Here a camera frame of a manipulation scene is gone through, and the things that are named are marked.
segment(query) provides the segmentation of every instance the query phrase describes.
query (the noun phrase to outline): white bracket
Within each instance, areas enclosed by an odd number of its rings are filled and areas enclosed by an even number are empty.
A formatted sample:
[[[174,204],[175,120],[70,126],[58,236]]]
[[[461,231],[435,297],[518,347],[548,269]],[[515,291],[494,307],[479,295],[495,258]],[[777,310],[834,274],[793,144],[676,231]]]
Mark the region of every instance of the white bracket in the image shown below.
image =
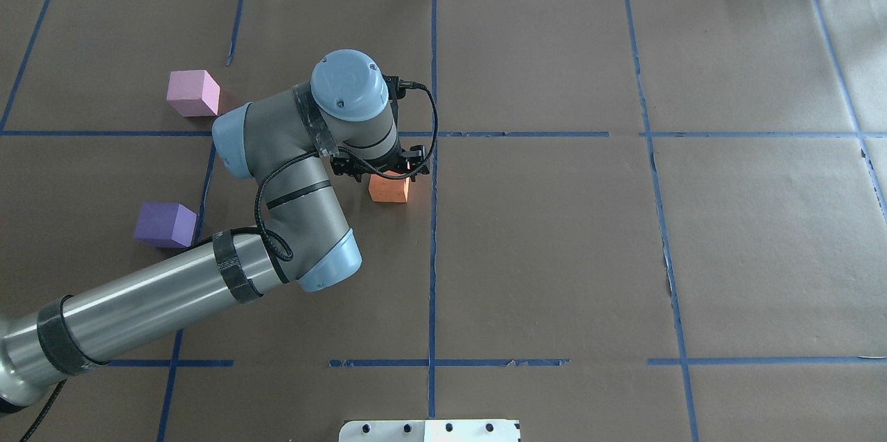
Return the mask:
[[[515,420],[348,422],[339,442],[520,442]]]

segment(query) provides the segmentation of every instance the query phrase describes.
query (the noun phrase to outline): pink cube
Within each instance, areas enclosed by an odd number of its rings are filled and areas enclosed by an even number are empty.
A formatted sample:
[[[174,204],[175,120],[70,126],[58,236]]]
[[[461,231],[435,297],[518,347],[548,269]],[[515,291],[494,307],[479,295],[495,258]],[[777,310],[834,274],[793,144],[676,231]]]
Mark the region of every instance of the pink cube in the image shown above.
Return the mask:
[[[217,116],[219,84],[205,69],[169,73],[167,102],[182,116]]]

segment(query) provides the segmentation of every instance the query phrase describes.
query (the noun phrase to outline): orange block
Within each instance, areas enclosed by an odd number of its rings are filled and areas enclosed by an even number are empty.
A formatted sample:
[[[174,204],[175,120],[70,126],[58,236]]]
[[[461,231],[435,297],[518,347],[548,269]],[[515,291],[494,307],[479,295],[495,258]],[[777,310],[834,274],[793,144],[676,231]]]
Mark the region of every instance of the orange block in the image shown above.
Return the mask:
[[[370,177],[370,197],[374,202],[406,203],[410,192],[410,180],[392,180],[373,175]]]

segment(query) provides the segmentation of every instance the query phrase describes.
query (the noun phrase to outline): blue joint cap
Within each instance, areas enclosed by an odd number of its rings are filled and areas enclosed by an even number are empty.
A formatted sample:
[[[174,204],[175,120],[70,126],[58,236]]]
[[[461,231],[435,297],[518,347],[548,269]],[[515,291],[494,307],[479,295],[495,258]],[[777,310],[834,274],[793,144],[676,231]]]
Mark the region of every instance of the blue joint cap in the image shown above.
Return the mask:
[[[326,55],[311,73],[311,95],[330,116],[365,122],[387,104],[387,85],[375,61],[344,48]]]
[[[213,144],[225,162],[225,168],[238,179],[253,177],[247,167],[247,148],[243,143],[243,126],[247,120],[247,108],[252,103],[216,118],[213,122]]]
[[[302,290],[310,293],[323,290],[351,277],[358,271],[363,261],[358,243],[354,240],[354,230],[349,229],[333,249],[297,281]]]

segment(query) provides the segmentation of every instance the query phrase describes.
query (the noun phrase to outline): block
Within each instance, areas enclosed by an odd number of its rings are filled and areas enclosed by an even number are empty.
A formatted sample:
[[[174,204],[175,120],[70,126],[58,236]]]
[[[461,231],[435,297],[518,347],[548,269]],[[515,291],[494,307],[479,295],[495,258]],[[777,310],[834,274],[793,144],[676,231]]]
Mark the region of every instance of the block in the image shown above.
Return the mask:
[[[410,180],[385,179],[373,175],[370,177],[370,197],[380,203],[406,203],[410,192]]]
[[[178,203],[142,203],[133,237],[153,247],[189,247],[197,214]]]
[[[219,84],[205,69],[169,73],[167,102],[181,116],[216,116],[219,93]]]

